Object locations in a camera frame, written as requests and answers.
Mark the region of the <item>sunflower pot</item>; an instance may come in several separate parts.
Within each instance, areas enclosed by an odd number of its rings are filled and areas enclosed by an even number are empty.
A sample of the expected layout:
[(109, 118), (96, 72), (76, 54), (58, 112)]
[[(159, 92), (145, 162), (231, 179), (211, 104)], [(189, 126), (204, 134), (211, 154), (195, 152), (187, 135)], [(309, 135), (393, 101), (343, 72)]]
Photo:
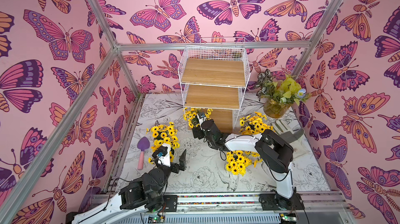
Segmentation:
[(240, 118), (240, 134), (256, 135), (265, 130), (273, 130), (273, 126), (267, 123), (268, 117), (262, 113), (254, 112)]
[(194, 107), (184, 108), (184, 120), (187, 121), (190, 129), (199, 125), (197, 114), (200, 111), (205, 113), (207, 120), (210, 120), (211, 114), (213, 112), (213, 109), (211, 108), (194, 108)]
[(229, 151), (226, 158), (226, 171), (233, 175), (244, 176), (249, 166), (256, 167), (262, 159), (259, 154), (250, 151)]
[(179, 165), (179, 163), (174, 163), (176, 148), (177, 145), (171, 143), (170, 141), (166, 142), (165, 140), (155, 139), (153, 141), (153, 146), (151, 147), (153, 153), (148, 159), (148, 162), (156, 166), (165, 165), (167, 167), (171, 167), (172, 164)]
[(155, 125), (152, 128), (147, 128), (146, 133), (150, 133), (153, 138), (151, 149), (156, 151), (163, 144), (170, 144), (172, 149), (180, 147), (177, 137), (178, 130), (173, 122), (168, 125)]

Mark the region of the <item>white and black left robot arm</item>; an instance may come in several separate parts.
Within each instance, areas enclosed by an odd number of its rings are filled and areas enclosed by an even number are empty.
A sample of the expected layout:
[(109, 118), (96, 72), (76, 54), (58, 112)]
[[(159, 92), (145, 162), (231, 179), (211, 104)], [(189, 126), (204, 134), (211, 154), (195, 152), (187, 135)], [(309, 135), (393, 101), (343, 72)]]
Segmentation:
[(186, 169), (186, 151), (179, 157), (179, 163), (167, 165), (164, 149), (155, 153), (160, 165), (144, 173), (141, 177), (129, 181), (107, 202), (86, 212), (70, 212), (66, 216), (68, 224), (116, 224), (124, 218), (145, 213), (156, 214), (158, 220), (151, 223), (163, 223), (163, 212), (177, 211), (178, 196), (167, 195), (168, 178), (172, 173), (179, 173)]

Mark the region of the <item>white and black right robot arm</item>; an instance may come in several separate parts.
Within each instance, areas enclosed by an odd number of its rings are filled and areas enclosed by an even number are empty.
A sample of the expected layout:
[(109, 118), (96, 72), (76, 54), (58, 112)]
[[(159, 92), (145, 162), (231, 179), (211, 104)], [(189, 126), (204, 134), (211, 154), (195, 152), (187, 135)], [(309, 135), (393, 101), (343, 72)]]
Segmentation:
[(293, 185), (293, 147), (273, 130), (258, 134), (222, 133), (214, 121), (206, 120), (192, 132), (197, 139), (205, 139), (209, 147), (221, 152), (247, 151), (257, 153), (267, 165), (276, 182), (275, 196), (269, 203), (261, 195), (259, 200), (264, 210), (277, 207), (283, 210), (305, 210), (301, 196)]

